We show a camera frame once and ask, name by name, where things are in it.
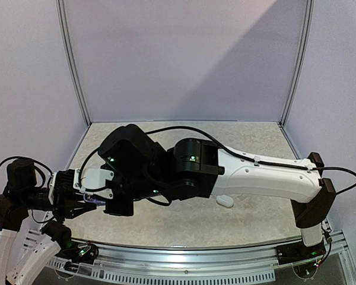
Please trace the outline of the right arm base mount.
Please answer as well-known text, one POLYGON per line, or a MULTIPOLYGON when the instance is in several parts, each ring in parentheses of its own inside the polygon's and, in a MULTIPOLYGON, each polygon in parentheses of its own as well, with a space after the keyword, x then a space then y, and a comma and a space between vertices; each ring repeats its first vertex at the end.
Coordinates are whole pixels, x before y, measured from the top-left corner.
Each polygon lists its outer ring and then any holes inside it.
POLYGON ((306 246, 301 240, 276 246, 275 252, 278 258, 278 264, 284 265, 308 259, 313 260, 319 256, 322 257, 326 255, 326 248, 324 241, 313 246, 306 246))

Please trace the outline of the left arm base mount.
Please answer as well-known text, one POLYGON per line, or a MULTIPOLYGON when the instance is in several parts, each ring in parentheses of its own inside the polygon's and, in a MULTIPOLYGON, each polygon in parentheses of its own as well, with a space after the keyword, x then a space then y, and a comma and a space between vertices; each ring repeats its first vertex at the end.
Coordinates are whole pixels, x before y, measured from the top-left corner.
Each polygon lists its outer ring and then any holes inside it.
POLYGON ((70 248, 61 250, 56 256, 66 259, 72 263, 94 264, 99 255, 99 248, 91 242, 76 243, 70 248))

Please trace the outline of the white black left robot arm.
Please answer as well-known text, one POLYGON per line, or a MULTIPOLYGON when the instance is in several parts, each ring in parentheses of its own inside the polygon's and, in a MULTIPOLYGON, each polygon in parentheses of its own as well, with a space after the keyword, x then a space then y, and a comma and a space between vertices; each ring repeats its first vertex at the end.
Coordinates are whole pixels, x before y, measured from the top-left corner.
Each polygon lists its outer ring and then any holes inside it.
POLYGON ((0 284, 32 284, 44 266, 60 256, 69 263, 93 264, 99 254, 92 242, 74 242, 63 222, 95 209, 83 202, 74 181, 76 170, 56 172, 46 181, 32 160, 15 159, 7 166, 7 184, 0 194, 0 284), (7 270, 11 248, 30 210, 53 214, 44 223, 35 246, 7 270))

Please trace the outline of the lavender oval charging case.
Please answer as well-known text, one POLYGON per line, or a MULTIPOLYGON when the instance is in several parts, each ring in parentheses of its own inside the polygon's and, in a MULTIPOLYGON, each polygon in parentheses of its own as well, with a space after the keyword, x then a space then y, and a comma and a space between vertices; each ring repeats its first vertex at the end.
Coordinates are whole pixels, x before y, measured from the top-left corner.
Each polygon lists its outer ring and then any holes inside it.
POLYGON ((87 203, 95 204, 98 207, 106 205, 106 200, 103 197, 96 195, 84 194, 84 201, 87 203))

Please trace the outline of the white oval charging case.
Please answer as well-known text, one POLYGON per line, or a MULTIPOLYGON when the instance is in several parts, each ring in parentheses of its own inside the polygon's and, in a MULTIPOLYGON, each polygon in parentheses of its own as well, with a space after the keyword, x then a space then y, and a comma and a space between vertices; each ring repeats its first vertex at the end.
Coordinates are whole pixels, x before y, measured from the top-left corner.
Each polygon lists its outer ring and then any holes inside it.
POLYGON ((216 196, 216 202, 226 208, 231 208, 234 206, 234 199, 228 195, 218 195, 216 196))

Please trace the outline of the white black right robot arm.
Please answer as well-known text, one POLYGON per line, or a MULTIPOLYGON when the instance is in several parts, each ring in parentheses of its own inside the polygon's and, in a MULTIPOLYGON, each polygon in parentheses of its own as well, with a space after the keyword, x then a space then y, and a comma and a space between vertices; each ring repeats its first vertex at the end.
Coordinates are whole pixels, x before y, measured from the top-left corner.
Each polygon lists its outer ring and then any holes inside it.
POLYGON ((336 191, 324 178, 320 154, 289 160, 246 154, 222 145, 210 135, 184 138, 168 150, 139 126, 116 128, 97 151, 115 172, 115 203, 108 212, 131 216, 133 203, 163 196, 168 201, 249 194, 287 198, 302 241, 295 254, 307 259, 322 241, 321 224, 336 191))

